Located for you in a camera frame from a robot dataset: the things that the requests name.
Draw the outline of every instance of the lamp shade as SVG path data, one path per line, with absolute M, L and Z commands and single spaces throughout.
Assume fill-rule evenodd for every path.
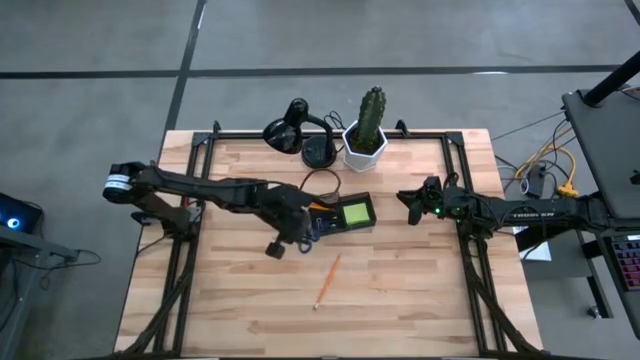
M 277 119 L 267 125 L 262 138 L 275 150 L 285 154 L 297 154 L 302 149 L 300 126 L 292 126 L 284 119 Z

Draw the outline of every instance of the cactus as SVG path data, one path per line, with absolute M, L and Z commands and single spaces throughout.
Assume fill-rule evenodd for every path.
M 373 87 L 362 98 L 358 127 L 350 138 L 349 145 L 355 152 L 371 155 L 378 150 L 378 129 L 382 122 L 387 99 L 379 86 Z

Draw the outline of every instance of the blue light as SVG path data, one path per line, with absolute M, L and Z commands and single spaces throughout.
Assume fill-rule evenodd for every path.
M 18 226 L 20 226 L 20 220 L 11 218 L 7 220 L 7 226 L 9 227 L 9 229 L 15 230 L 18 228 Z

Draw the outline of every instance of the lamp base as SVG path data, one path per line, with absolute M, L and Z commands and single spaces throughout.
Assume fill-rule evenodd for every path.
M 310 168 L 327 168 L 336 161 L 336 147 L 331 144 L 331 156 L 326 154 L 327 137 L 312 136 L 302 144 L 302 162 Z

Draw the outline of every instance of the white paper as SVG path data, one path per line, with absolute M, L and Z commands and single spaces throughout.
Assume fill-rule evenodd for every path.
M 513 234 L 515 235 L 523 231 L 527 227 L 528 226 L 515 226 L 513 227 Z M 520 252 L 520 259 L 524 257 L 527 251 L 529 251 L 529 249 Z M 540 244 L 540 246 L 538 246 L 537 249 L 529 253 L 529 256 L 527 256 L 527 261 L 528 260 L 551 261 L 551 252 L 549 251 L 549 243 L 545 241 L 544 243 Z

